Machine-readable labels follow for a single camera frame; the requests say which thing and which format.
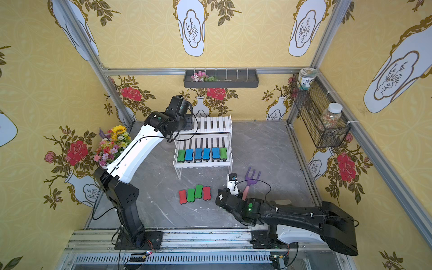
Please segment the green eraser top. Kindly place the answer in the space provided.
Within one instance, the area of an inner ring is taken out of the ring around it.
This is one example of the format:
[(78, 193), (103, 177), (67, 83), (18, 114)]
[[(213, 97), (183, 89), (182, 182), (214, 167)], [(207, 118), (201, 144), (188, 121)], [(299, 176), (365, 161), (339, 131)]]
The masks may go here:
[(187, 202), (188, 203), (190, 203), (190, 202), (194, 202), (195, 201), (195, 188), (190, 188), (190, 189), (187, 189)]
[(203, 197), (203, 185), (197, 184), (195, 187), (194, 198), (201, 199)]

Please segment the green eraser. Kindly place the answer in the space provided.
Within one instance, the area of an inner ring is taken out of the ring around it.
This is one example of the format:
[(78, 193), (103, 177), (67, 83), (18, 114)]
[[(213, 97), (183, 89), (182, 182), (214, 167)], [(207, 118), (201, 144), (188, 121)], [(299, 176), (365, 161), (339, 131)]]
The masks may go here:
[(186, 151), (185, 150), (178, 150), (177, 162), (183, 163), (185, 161), (185, 157), (186, 157)]
[(219, 149), (219, 155), (220, 155), (220, 160), (227, 160), (228, 159), (228, 150), (226, 147), (221, 147)]
[(187, 189), (187, 202), (188, 203), (190, 203), (190, 202), (194, 202), (195, 201), (195, 188), (190, 188), (190, 189)]
[(203, 197), (203, 185), (197, 184), (195, 187), (194, 198), (201, 199)]

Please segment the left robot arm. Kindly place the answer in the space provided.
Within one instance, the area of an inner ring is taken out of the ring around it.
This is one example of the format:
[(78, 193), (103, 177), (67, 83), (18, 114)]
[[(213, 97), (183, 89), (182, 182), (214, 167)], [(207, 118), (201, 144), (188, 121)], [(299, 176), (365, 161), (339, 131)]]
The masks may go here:
[(106, 168), (99, 166), (94, 172), (101, 190), (117, 210), (122, 243), (135, 248), (147, 243), (136, 204), (140, 192), (130, 183), (136, 170), (162, 140), (175, 141), (176, 138), (171, 138), (174, 133), (193, 131), (195, 119), (193, 114), (175, 113), (170, 117), (163, 112), (153, 112), (120, 156)]

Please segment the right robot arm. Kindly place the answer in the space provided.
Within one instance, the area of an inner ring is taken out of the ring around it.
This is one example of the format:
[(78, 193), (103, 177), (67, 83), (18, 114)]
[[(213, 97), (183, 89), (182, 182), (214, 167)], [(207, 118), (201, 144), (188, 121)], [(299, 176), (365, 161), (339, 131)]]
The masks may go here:
[(337, 253), (358, 255), (354, 218), (331, 202), (324, 201), (315, 207), (295, 207), (255, 198), (244, 201), (224, 188), (218, 190), (216, 205), (245, 226), (288, 226), (310, 232), (308, 237), (299, 234), (294, 240), (287, 241), (288, 244), (316, 239)]

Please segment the white slatted wooden shelf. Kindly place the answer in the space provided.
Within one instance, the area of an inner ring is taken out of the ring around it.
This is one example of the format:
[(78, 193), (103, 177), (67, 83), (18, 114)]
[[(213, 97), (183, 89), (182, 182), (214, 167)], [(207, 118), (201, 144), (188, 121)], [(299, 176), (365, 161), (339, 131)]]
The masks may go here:
[[(178, 178), (181, 178), (182, 170), (185, 168), (213, 168), (226, 167), (228, 172), (232, 172), (232, 117), (201, 117), (193, 120), (193, 130), (178, 132), (175, 142), (175, 154), (173, 166)], [(192, 162), (178, 163), (178, 150), (193, 149), (195, 155), (196, 148), (226, 147), (228, 150), (227, 160), (214, 160), (210, 153), (210, 160), (194, 160)]]

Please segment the blue eraser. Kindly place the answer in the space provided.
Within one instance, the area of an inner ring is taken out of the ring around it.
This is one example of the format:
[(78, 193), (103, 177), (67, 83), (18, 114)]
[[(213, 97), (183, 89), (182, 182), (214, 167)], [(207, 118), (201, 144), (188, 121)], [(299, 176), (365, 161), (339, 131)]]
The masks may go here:
[(211, 149), (212, 159), (219, 160), (221, 158), (220, 156), (220, 148), (219, 147), (213, 147)]
[(192, 162), (194, 160), (194, 150), (193, 149), (187, 149), (185, 151), (185, 161), (186, 162)]
[(202, 160), (210, 160), (210, 153), (211, 153), (211, 149), (210, 148), (203, 148), (202, 150)]
[(196, 148), (194, 160), (202, 160), (202, 157), (203, 157), (202, 154), (203, 154), (203, 149), (202, 148)]

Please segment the pink flower in tray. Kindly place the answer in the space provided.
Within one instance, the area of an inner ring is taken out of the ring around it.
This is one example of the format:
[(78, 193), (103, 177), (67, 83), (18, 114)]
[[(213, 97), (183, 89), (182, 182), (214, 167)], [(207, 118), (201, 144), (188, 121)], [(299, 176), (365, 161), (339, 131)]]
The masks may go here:
[(215, 76), (208, 76), (206, 72), (198, 71), (191, 76), (193, 82), (216, 82)]

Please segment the artificial flowers in white planter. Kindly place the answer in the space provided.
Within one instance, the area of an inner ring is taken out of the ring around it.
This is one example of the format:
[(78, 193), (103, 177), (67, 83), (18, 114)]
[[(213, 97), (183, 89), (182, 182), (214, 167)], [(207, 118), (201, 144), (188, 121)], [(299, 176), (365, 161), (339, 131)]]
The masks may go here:
[(94, 152), (93, 160), (102, 167), (113, 163), (132, 142), (125, 126), (115, 126), (107, 132), (100, 129), (99, 135), (102, 140)]

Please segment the jar of colourful beads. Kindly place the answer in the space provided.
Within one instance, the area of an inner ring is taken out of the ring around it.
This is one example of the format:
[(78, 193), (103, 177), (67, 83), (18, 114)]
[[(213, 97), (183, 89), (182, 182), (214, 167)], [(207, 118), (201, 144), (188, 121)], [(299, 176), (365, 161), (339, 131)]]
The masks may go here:
[(336, 102), (330, 103), (321, 115), (318, 129), (324, 131), (325, 129), (335, 128), (342, 115), (342, 110), (343, 107), (341, 104)]

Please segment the jar with green label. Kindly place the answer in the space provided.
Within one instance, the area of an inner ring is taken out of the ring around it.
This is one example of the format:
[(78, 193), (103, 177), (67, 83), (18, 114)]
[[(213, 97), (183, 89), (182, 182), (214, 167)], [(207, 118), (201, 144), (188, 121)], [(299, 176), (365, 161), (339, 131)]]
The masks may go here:
[(308, 91), (314, 84), (317, 74), (317, 70), (312, 67), (304, 67), (300, 69), (298, 74), (297, 87), (300, 90)]

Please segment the aluminium frame post left rear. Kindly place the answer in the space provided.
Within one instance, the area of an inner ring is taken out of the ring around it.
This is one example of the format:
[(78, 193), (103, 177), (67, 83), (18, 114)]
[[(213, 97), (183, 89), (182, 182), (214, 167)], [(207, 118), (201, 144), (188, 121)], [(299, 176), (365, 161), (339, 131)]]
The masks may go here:
[(121, 122), (126, 127), (131, 128), (135, 119), (124, 105), (114, 83), (103, 71), (99, 50), (88, 25), (87, 16), (82, 11), (82, 4), (79, 1), (48, 1), (48, 10), (54, 17), (56, 25), (62, 29), (75, 50), (90, 64), (117, 108)]

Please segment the aluminium frame post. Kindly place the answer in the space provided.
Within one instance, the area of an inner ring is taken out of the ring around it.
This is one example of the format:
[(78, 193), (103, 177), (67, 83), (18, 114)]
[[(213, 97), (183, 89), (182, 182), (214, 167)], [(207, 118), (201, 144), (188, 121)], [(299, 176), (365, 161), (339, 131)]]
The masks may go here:
[(309, 67), (319, 69), (351, 1), (298, 1), (289, 39), (289, 54), (302, 57), (313, 45)]
[(90, 64), (117, 108), (121, 122), (126, 127), (131, 128), (135, 119), (124, 105), (114, 83), (103, 71), (99, 50), (88, 25), (87, 16), (82, 11), (82, 4), (79, 1), (48, 1), (48, 10), (54, 17), (56, 25), (62, 29), (75, 50)]

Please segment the grey wall tray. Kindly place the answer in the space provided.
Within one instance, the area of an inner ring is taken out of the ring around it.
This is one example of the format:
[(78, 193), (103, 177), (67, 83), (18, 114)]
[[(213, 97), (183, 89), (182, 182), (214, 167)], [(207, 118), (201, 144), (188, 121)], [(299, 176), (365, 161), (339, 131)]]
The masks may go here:
[[(191, 76), (198, 71), (215, 76), (216, 82), (193, 82)], [(259, 76), (256, 69), (250, 68), (203, 68), (186, 69), (183, 76), (185, 88), (257, 88)]]

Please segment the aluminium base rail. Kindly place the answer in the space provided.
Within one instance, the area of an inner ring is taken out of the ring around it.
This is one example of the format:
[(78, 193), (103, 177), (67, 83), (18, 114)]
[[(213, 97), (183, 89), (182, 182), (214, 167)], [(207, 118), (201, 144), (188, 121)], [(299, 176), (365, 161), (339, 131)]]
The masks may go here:
[(165, 264), (252, 264), (277, 263), (278, 267), (296, 261), (310, 270), (313, 253), (329, 253), (338, 270), (354, 270), (353, 258), (334, 253), (318, 235), (282, 226), (277, 235), (282, 244), (271, 246), (264, 228), (151, 229), (151, 242), (141, 249), (126, 245), (114, 230), (73, 232), (56, 266), (73, 270), (77, 266), (107, 266), (110, 270)]

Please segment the aluminium frame post right rear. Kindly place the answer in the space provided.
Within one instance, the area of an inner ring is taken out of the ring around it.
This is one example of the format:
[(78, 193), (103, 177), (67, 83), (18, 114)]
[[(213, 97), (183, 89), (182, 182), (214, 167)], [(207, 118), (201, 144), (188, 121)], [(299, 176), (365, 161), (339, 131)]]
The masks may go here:
[(309, 67), (319, 69), (351, 1), (298, 1), (289, 39), (289, 54), (302, 57), (313, 45)]

